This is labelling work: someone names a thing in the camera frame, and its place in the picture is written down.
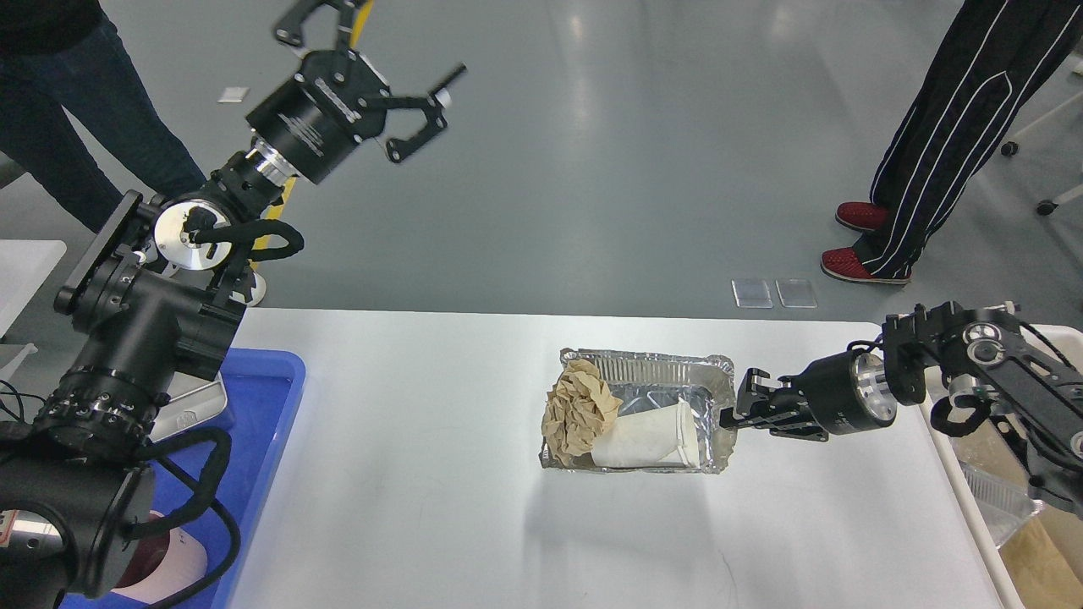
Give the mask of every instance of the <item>black pants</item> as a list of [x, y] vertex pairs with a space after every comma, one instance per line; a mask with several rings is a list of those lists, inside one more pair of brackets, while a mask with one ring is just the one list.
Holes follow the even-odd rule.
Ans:
[[99, 169], [65, 108], [156, 193], [177, 196], [206, 181], [158, 118], [108, 18], [66, 51], [0, 57], [0, 151], [97, 232], [120, 191]]
[[873, 179], [884, 226], [853, 245], [875, 276], [899, 278], [943, 224], [1019, 107], [1083, 35], [1079, 0], [966, 0]]

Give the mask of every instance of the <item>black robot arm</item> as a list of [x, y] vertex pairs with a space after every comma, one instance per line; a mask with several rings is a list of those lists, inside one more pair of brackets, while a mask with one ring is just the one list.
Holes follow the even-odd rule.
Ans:
[[[336, 48], [304, 55], [300, 68], [247, 117], [255, 137], [194, 193], [166, 200], [129, 192], [54, 300], [87, 342], [32, 423], [0, 423], [0, 607], [52, 608], [67, 593], [97, 598], [116, 586], [140, 539], [168, 533], [213, 508], [231, 535], [236, 526], [214, 498], [229, 463], [230, 437], [197, 429], [152, 444], [148, 433], [178, 372], [211, 379], [245, 313], [231, 298], [250, 277], [249, 262], [296, 254], [300, 233], [261, 219], [282, 204], [287, 181], [326, 178], [362, 142], [383, 131], [388, 112], [418, 108], [421, 132], [386, 144], [399, 163], [447, 124], [447, 85], [394, 96], [383, 77], [349, 48], [361, 3], [302, 0], [275, 27], [302, 44], [300, 24], [321, 5], [339, 11]], [[253, 251], [262, 235], [284, 247]], [[153, 244], [154, 247], [143, 247]], [[164, 260], [149, 260], [152, 254]], [[168, 260], [212, 270], [205, 287], [155, 272]], [[171, 467], [168, 454], [214, 445], [198, 479]], [[148, 521], [159, 461], [193, 490], [183, 506]], [[229, 560], [200, 582], [221, 575]], [[172, 605], [198, 592], [190, 586]]]
[[987, 419], [1015, 415], [1022, 435], [996, 427], [1030, 475], [1030, 495], [1083, 518], [1083, 375], [1055, 349], [1057, 358], [1027, 342], [1021, 328], [1033, 328], [1015, 313], [1010, 302], [918, 306], [888, 318], [876, 342], [851, 344], [781, 377], [781, 387], [768, 387], [769, 375], [749, 368], [721, 425], [819, 441], [887, 427], [899, 404], [925, 400], [925, 370], [938, 366], [949, 394], [932, 407], [932, 427], [961, 437]]

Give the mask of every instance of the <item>jeans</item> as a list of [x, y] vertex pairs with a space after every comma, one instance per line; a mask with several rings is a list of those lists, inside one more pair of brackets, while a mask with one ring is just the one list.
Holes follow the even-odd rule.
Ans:
[[206, 181], [161, 122], [107, 17], [66, 51], [0, 56], [0, 151], [96, 233], [121, 194], [87, 151], [65, 108], [156, 193], [173, 197]]

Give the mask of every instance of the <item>gray floor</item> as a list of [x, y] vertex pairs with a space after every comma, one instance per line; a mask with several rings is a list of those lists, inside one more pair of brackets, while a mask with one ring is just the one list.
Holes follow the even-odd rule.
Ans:
[[[247, 147], [245, 113], [297, 64], [269, 31], [289, 0], [102, 3], [206, 171]], [[262, 265], [264, 306], [882, 321], [915, 302], [1014, 299], [1034, 322], [1083, 327], [1083, 209], [1033, 212], [1080, 180], [1074, 117], [989, 163], [911, 285], [819, 270], [821, 251], [853, 241], [833, 209], [866, 196], [960, 3], [377, 2], [362, 48], [396, 92], [469, 66], [451, 129], [403, 166], [370, 145], [319, 186], [299, 185], [284, 219], [308, 247]], [[312, 46], [330, 39], [326, 17]], [[1083, 88], [1070, 67], [1018, 125]], [[227, 86], [251, 92], [216, 103]], [[118, 185], [142, 187], [93, 150]], [[48, 392], [81, 341], [49, 303], [90, 235], [26, 176], [0, 191], [0, 238], [68, 244], [6, 337], [42, 348], [16, 380]], [[811, 280], [820, 306], [739, 309], [740, 277]]]

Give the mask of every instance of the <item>white table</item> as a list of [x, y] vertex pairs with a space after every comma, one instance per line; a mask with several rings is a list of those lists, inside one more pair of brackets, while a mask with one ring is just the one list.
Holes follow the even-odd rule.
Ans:
[[538, 465], [563, 347], [721, 353], [740, 381], [751, 365], [797, 373], [876, 333], [249, 311], [234, 346], [298, 353], [309, 376], [231, 606], [1018, 606], [1009, 583], [999, 598], [1003, 565], [983, 560], [916, 409], [826, 444], [742, 431], [720, 476]]
[[64, 256], [60, 241], [0, 239], [0, 336]]

